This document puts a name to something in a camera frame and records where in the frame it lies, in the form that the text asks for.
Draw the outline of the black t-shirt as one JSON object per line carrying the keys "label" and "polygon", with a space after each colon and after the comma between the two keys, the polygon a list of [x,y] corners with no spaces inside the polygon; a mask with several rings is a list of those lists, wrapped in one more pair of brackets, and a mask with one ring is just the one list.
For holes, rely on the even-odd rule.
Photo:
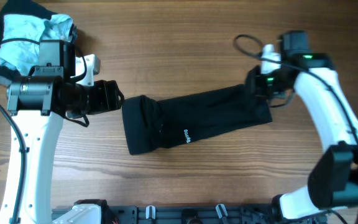
{"label": "black t-shirt", "polygon": [[145,95],[129,98],[122,118],[132,155],[272,122],[268,104],[243,84],[160,101]]}

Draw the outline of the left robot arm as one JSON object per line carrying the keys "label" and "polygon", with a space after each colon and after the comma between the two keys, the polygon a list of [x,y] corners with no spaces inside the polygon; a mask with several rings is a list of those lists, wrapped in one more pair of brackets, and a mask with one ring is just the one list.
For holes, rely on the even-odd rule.
{"label": "left robot arm", "polygon": [[97,56],[62,40],[43,40],[39,51],[28,75],[7,88],[11,153],[0,223],[51,223],[53,160],[64,121],[86,127],[88,116],[124,103],[114,80],[94,79]]}

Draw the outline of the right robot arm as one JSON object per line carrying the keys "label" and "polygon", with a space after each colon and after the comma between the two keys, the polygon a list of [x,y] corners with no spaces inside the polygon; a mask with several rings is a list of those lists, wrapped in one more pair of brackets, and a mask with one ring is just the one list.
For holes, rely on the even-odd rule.
{"label": "right robot arm", "polygon": [[358,223],[358,119],[342,92],[336,67],[327,54],[310,49],[303,30],[281,34],[278,43],[259,44],[259,52],[252,54],[260,65],[249,72],[251,92],[266,101],[283,98],[285,103],[299,96],[323,155],[304,187],[273,198],[270,220],[296,223],[355,207]]}

